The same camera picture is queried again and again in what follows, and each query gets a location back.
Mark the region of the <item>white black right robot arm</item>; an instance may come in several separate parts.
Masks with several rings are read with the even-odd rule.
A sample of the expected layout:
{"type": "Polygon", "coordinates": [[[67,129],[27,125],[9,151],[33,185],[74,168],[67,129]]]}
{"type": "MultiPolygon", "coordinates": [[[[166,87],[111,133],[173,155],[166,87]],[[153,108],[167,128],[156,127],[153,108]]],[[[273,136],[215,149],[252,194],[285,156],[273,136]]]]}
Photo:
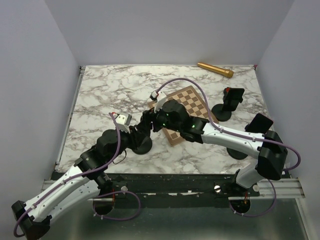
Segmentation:
{"type": "Polygon", "coordinates": [[[243,195],[262,179],[280,180],[288,155],[287,147],[275,131],[251,133],[215,125],[206,118],[189,115],[176,100],[166,101],[158,111],[145,110],[138,126],[153,132],[168,129],[178,132],[186,141],[223,146],[256,159],[240,169],[230,183],[230,191],[236,196],[243,195]]]}

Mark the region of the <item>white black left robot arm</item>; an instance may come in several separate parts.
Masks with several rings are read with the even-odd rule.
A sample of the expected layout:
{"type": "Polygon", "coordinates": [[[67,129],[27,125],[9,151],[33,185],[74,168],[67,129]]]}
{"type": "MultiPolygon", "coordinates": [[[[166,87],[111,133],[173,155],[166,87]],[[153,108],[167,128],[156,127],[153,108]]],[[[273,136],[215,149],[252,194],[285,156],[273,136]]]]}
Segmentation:
{"type": "Polygon", "coordinates": [[[150,138],[150,130],[130,126],[128,131],[108,129],[96,144],[83,152],[74,165],[46,190],[27,201],[16,201],[11,209],[17,238],[38,240],[70,207],[97,196],[107,197],[113,186],[104,173],[126,149],[137,151],[150,138]]]}

